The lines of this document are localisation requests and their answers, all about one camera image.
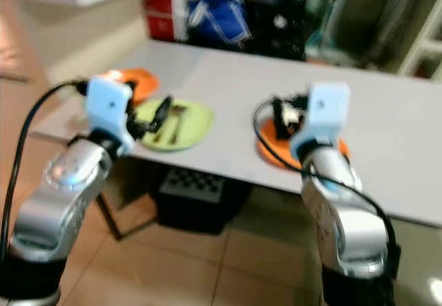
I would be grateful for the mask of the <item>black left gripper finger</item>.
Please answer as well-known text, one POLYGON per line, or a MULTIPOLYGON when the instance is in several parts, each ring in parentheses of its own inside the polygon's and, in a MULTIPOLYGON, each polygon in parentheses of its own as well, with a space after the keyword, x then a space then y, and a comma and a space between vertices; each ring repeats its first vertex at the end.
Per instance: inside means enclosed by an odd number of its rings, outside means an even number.
POLYGON ((157 110, 153 117, 153 130, 159 131, 164 125, 165 121, 170 115, 171 107, 173 107, 173 97, 165 97, 163 101, 158 105, 157 110))

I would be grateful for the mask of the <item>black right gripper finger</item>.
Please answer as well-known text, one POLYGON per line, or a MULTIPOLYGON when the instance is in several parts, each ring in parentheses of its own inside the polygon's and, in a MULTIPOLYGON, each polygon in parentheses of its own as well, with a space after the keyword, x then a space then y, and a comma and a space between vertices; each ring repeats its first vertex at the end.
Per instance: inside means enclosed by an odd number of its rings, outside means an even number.
POLYGON ((279 97, 271 99, 271 107, 273 110, 272 123, 274 137, 276 140, 284 140, 287 138, 287 123, 285 122, 284 102, 279 97))

